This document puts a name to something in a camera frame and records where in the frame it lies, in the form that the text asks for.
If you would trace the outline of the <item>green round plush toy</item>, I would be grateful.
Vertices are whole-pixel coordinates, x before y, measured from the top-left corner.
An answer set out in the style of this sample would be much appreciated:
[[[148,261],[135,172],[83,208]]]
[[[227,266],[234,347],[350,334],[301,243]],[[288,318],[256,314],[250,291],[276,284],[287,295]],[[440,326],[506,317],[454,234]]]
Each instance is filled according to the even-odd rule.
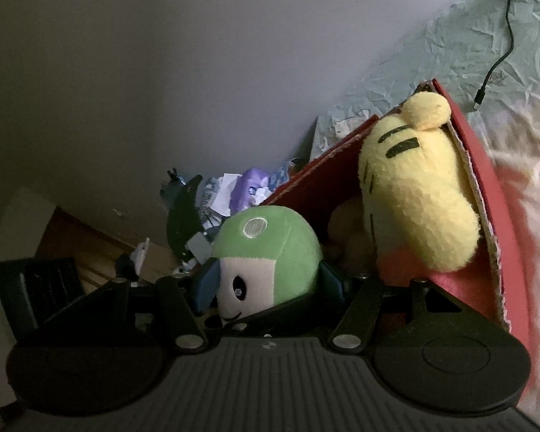
[[[225,220],[212,256],[220,269],[218,311],[230,324],[311,293],[322,249],[302,215],[259,206]]]

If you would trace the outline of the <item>dark green plastic object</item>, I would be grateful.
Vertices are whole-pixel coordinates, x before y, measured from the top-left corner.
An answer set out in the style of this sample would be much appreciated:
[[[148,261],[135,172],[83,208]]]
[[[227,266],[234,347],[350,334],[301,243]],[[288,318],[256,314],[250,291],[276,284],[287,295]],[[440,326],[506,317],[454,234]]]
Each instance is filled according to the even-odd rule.
[[[192,258],[187,242],[204,231],[196,205],[203,177],[197,175],[185,181],[175,168],[168,170],[167,175],[170,180],[163,183],[160,190],[160,197],[167,208],[167,243],[179,261],[187,262]]]

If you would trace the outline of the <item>red cardboard box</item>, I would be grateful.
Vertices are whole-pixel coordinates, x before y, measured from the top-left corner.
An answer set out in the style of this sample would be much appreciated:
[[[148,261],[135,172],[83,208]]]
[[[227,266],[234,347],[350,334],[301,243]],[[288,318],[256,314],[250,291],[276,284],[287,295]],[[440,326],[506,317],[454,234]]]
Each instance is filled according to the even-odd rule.
[[[422,81],[415,89],[438,93],[451,106],[447,129],[462,156],[483,229],[477,256],[469,267],[428,276],[466,304],[499,322],[531,350],[533,336],[521,249],[495,168],[462,110],[438,80]],[[310,161],[264,203],[297,211],[325,241],[334,209],[348,199],[361,196],[358,158],[363,141],[378,119],[373,115]]]

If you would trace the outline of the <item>yellow tiger plush toy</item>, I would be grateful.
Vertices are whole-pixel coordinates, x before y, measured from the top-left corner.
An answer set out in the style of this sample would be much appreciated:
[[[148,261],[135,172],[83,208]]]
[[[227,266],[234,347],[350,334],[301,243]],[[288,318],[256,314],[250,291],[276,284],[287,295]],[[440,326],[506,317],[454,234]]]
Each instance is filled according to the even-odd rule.
[[[450,272],[475,255],[480,219],[445,129],[450,119],[443,96],[418,92],[364,139],[358,178],[366,231],[378,257],[405,248],[426,268]]]

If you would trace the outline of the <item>purple white packet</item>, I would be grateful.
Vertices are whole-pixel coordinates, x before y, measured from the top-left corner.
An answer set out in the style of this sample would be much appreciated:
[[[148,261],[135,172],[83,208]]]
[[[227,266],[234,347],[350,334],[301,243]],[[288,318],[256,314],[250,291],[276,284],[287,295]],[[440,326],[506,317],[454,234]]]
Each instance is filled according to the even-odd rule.
[[[241,174],[236,180],[230,195],[230,212],[236,213],[260,205],[270,195],[269,173],[258,168],[251,168]]]

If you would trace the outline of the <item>pale green bed sheet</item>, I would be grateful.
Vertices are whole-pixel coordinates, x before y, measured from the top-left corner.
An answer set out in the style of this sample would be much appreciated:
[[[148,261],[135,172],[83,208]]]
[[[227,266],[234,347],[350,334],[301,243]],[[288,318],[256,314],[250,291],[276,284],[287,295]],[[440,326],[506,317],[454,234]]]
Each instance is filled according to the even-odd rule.
[[[310,156],[334,146],[351,118],[385,114],[431,79],[482,139],[510,129],[507,111],[540,105],[540,0],[455,0],[416,24],[318,117]]]

